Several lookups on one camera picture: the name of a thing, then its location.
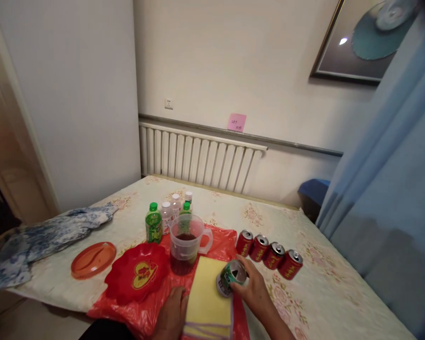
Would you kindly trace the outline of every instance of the radiator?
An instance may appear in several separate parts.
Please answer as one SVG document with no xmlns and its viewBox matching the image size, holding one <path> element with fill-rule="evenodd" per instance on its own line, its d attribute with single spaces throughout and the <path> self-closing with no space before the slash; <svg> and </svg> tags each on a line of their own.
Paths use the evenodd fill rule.
<svg viewBox="0 0 425 340">
<path fill-rule="evenodd" d="M 143 175 L 162 174 L 245 195 L 267 150 L 142 121 L 139 125 Z"/>
</svg>

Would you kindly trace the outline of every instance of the blue curtain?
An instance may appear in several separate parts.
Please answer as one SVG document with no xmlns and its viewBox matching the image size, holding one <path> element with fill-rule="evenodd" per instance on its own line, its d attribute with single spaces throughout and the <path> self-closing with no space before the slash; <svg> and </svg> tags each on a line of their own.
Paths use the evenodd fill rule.
<svg viewBox="0 0 425 340">
<path fill-rule="evenodd" d="M 317 226 L 407 328 L 425 339 L 424 15 L 367 110 L 374 119 L 345 151 Z"/>
</svg>

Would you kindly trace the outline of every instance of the table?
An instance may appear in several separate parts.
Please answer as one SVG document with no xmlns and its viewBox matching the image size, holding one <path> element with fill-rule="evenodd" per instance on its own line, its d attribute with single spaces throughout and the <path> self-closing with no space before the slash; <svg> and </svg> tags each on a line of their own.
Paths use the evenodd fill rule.
<svg viewBox="0 0 425 340">
<path fill-rule="evenodd" d="M 11 291 L 67 310 L 87 312 L 106 289 L 110 267 L 88 280 L 75 280 L 70 265 L 86 247 L 112 242 L 117 257 L 145 240 L 144 217 L 150 202 L 161 204 L 172 194 L 193 192 L 193 213 L 205 223 L 254 235 L 264 234 L 286 249 L 297 250 L 304 267 L 292 281 L 263 263 L 256 267 L 282 319 L 298 340 L 414 339 L 353 267 L 300 211 L 245 199 L 155 176 L 144 179 L 94 204 L 119 207 L 112 222 L 69 248 L 33 264 L 33 279 Z M 262 325 L 246 310 L 253 339 L 269 339 Z"/>
</svg>

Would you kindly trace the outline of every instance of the door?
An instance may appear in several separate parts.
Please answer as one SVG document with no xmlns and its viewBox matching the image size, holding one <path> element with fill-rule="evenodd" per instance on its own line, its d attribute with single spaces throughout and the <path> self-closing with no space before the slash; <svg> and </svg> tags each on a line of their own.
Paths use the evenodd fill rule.
<svg viewBox="0 0 425 340">
<path fill-rule="evenodd" d="M 7 73 L 10 67 L 0 54 L 0 191 L 28 225 L 58 212 Z"/>
</svg>

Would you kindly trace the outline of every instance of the plastic pitcher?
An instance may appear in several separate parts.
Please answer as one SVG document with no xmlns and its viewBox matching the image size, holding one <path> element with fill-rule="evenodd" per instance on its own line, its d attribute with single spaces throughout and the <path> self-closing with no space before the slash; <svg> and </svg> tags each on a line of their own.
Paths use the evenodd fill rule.
<svg viewBox="0 0 425 340">
<path fill-rule="evenodd" d="M 200 247 L 203 235 L 208 244 Z M 194 267 L 197 254 L 207 254 L 213 245 L 213 232 L 205 229 L 202 219 L 192 214 L 180 215 L 170 227 L 170 266 L 176 275 L 186 275 Z"/>
</svg>

